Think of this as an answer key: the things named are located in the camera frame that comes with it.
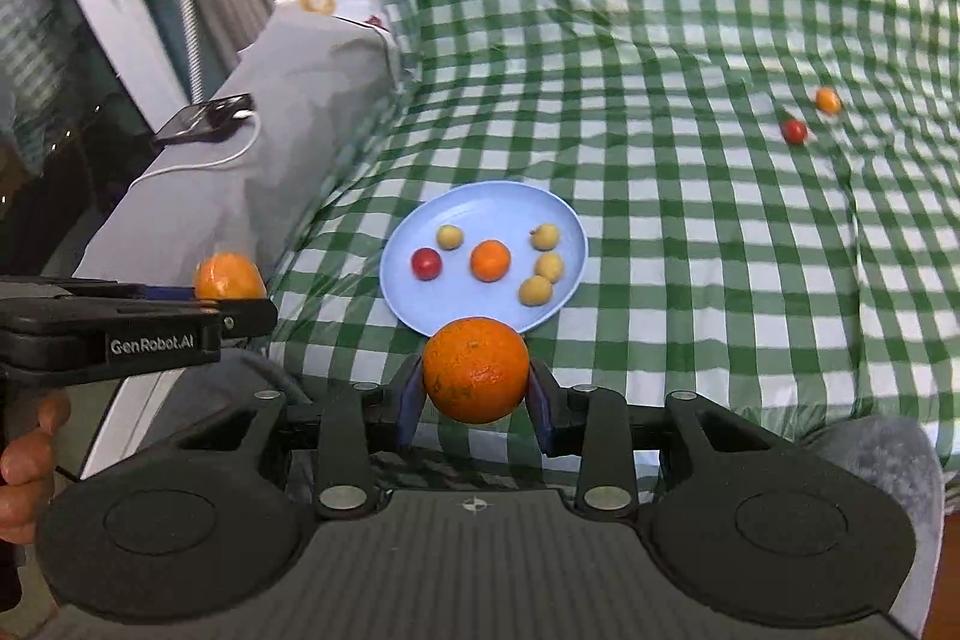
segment orange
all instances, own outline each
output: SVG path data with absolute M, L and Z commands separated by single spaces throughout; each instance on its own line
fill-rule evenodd
M 495 283 L 510 268 L 510 251 L 498 239 L 484 239 L 470 253 L 470 271 L 477 280 Z
M 427 341 L 424 387 L 447 417 L 490 423 L 520 404 L 529 367 L 527 346 L 517 332 L 498 320 L 466 317 Z
M 240 253 L 217 253 L 197 268 L 193 292 L 198 299 L 262 299 L 267 295 L 260 272 Z
M 836 94 L 836 91 L 829 88 L 821 88 L 818 90 L 814 101 L 817 104 L 817 109 L 821 112 L 826 112 L 828 115 L 838 115 L 840 114 L 840 110 L 843 109 L 839 95 Z

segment wooden floor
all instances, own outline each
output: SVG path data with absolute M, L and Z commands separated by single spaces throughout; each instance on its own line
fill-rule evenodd
M 923 640 L 960 638 L 960 515 L 947 518 L 940 571 Z

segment finger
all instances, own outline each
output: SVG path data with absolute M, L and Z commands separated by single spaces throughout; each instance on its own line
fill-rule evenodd
M 6 540 L 13 545 L 30 545 L 37 538 L 37 523 L 31 522 L 22 527 L 0 527 L 0 540 Z
M 70 419 L 70 397 L 66 391 L 58 389 L 48 394 L 37 408 L 37 423 L 47 434 L 56 431 Z
M 0 528 L 22 527 L 37 518 L 37 512 L 53 494 L 53 476 L 24 485 L 0 486 Z
M 24 485 L 53 474 L 54 442 L 50 434 L 34 429 L 14 439 L 0 456 L 0 475 L 7 485 Z

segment plate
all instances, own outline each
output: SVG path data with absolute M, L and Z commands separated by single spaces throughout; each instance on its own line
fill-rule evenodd
M 464 232 L 456 250 L 440 250 L 437 229 L 445 223 Z M 541 223 L 560 229 L 554 248 L 565 265 L 553 297 L 539 307 L 517 299 L 520 284 L 534 273 L 541 255 L 530 232 Z M 484 239 L 499 239 L 510 250 L 510 269 L 495 283 L 470 273 L 470 252 Z M 410 257 L 421 247 L 440 253 L 443 271 L 426 282 L 414 277 Z M 380 259 L 380 289 L 394 314 L 415 332 L 432 336 L 450 321 L 488 317 L 528 332 L 553 316 L 580 285 L 587 263 L 587 235 L 577 214 L 559 196 L 532 185 L 496 180 L 462 185 L 421 204 L 391 234 Z

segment red tomato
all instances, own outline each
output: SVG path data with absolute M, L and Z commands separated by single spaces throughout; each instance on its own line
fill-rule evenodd
M 418 280 L 433 280 L 443 269 L 440 253 L 432 247 L 421 247 L 410 257 L 410 266 Z
M 784 132 L 784 140 L 788 145 L 802 145 L 806 142 L 806 126 L 798 119 L 789 119 L 784 125 L 781 125 L 781 131 Z

